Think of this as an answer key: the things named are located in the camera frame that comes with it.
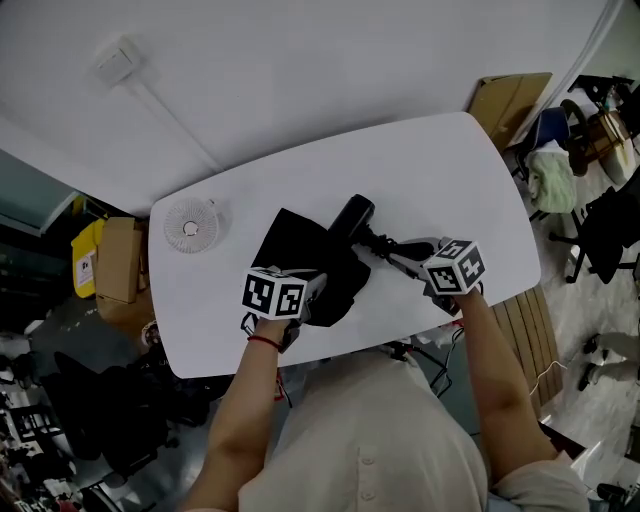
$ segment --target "black cloth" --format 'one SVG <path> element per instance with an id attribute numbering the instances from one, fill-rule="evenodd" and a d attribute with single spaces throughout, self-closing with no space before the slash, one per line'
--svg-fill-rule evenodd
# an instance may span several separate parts
<path id="1" fill-rule="evenodd" d="M 281 270 L 313 269 L 327 274 L 327 285 L 309 306 L 309 325 L 329 327 L 347 314 L 371 269 L 346 242 L 301 215 L 278 212 L 253 261 L 254 267 Z"/>

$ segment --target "cardboard box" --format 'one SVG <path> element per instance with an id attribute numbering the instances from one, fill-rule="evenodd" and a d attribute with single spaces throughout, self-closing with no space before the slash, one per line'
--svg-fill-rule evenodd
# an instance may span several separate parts
<path id="1" fill-rule="evenodd" d="M 98 246 L 96 295 L 122 303 L 135 302 L 141 245 L 142 228 L 135 219 L 107 220 Z"/>
<path id="2" fill-rule="evenodd" d="M 504 151 L 551 80 L 551 73 L 480 79 L 469 107 L 498 151 Z"/>
<path id="3" fill-rule="evenodd" d="M 147 351 L 147 347 L 142 343 L 142 328 L 156 319 L 150 288 L 138 293 L 132 304 L 104 297 L 96 297 L 96 304 L 98 313 L 105 322 L 130 338 L 136 344 L 139 353 L 144 354 Z"/>

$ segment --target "table top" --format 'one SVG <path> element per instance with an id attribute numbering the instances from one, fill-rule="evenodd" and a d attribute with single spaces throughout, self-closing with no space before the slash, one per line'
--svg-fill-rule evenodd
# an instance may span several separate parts
<path id="1" fill-rule="evenodd" d="M 158 201 L 151 211 L 151 291 L 162 342 L 182 378 L 235 373 L 243 275 L 280 208 L 329 227 L 354 194 L 376 206 L 370 225 L 397 241 L 424 236 L 478 241 L 490 304 L 535 286 L 540 263 L 522 200 L 478 123 L 454 113 L 385 124 L 299 146 L 215 175 Z M 179 199 L 212 199 L 222 235 L 183 254 L 164 236 Z M 372 271 L 349 313 L 330 328 L 303 326 L 280 357 L 286 366 L 409 336 L 451 320 L 409 279 L 366 249 Z"/>

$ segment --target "fan grille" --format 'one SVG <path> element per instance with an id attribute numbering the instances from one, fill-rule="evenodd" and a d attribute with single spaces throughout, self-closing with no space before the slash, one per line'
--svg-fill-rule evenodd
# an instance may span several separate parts
<path id="1" fill-rule="evenodd" d="M 164 235 L 169 245 L 187 254 L 207 249 L 218 236 L 218 217 L 213 201 L 181 199 L 174 204 L 164 221 Z"/>

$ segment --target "wooden board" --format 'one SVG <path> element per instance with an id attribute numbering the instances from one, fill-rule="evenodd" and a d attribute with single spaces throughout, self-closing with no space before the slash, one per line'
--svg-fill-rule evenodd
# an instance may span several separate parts
<path id="1" fill-rule="evenodd" d="M 562 372 L 557 365 L 551 366 L 558 360 L 558 349 L 542 288 L 538 285 L 492 309 L 500 330 L 520 361 L 529 389 L 533 389 L 538 376 L 551 367 L 540 377 L 531 396 L 531 403 L 539 414 L 540 407 L 562 390 Z"/>
<path id="2" fill-rule="evenodd" d="M 553 368 L 551 368 L 551 362 L 553 361 L 553 359 L 551 358 L 551 350 L 549 348 L 547 331 L 544 328 L 544 321 L 542 320 L 542 313 L 540 312 L 540 307 L 538 306 L 538 299 L 536 298 L 535 292 L 532 289 L 527 290 L 524 294 L 527 297 L 527 302 L 529 303 L 529 308 L 531 309 L 533 322 L 536 326 L 536 332 L 538 333 L 538 340 L 540 341 L 540 348 L 542 349 L 542 361 L 544 362 L 543 371 L 548 370 L 545 374 L 545 377 L 547 380 L 547 386 L 549 388 L 549 399 L 551 399 L 555 395 L 554 391 L 558 389 L 558 383 L 556 382 Z"/>
<path id="3" fill-rule="evenodd" d="M 529 345 L 531 346 L 531 354 L 533 355 L 533 363 L 536 367 L 536 376 L 541 375 L 547 368 L 544 365 L 544 359 L 542 358 L 542 347 L 540 346 L 540 339 L 538 338 L 538 332 L 533 321 L 533 315 L 529 308 L 529 301 L 524 293 L 516 296 L 518 305 L 520 306 L 520 314 L 524 321 L 525 328 L 527 330 L 527 337 L 529 338 Z M 546 403 L 551 398 L 549 395 L 549 384 L 547 380 L 548 375 L 542 375 L 538 381 L 538 389 L 540 390 L 540 402 Z"/>
<path id="4" fill-rule="evenodd" d="M 507 313 L 507 308 L 504 305 L 504 302 L 500 302 L 493 307 L 493 312 L 496 315 L 496 320 L 498 321 L 498 325 L 500 329 L 504 333 L 505 338 L 509 342 L 513 352 L 516 357 L 520 359 L 520 352 L 518 351 L 518 345 L 516 344 L 516 337 L 513 334 L 513 329 L 511 328 L 511 322 L 509 322 L 509 314 Z"/>
<path id="5" fill-rule="evenodd" d="M 509 316 L 509 323 L 511 324 L 516 346 L 518 347 L 518 353 L 520 354 L 520 364 L 522 365 L 524 376 L 527 379 L 529 389 L 533 389 L 536 385 L 536 367 L 533 360 L 531 346 L 529 345 L 527 329 L 524 325 L 524 320 L 522 319 L 520 306 L 518 305 L 518 300 L 515 297 L 512 297 L 504 301 L 503 304 L 505 305 Z M 531 395 L 531 403 L 533 404 L 533 408 L 537 415 L 540 414 L 540 407 L 543 403 L 541 398 L 540 389 L 538 387 L 538 389 L 536 389 L 536 391 Z"/>
<path id="6" fill-rule="evenodd" d="M 544 329 L 547 333 L 547 339 L 549 340 L 549 351 L 551 352 L 551 360 L 552 361 L 560 361 L 560 357 L 558 356 L 558 347 L 556 345 L 556 336 L 553 331 L 553 324 L 551 323 L 551 315 L 549 315 L 549 307 L 547 305 L 547 300 L 544 297 L 544 292 L 542 291 L 542 287 L 540 285 L 533 288 L 533 293 L 536 296 L 538 301 L 538 307 L 540 308 L 540 314 L 542 315 L 542 323 L 544 324 Z M 559 393 L 563 387 L 562 380 L 562 370 L 558 365 L 553 365 L 553 370 L 551 370 L 555 377 L 556 381 L 556 393 Z"/>

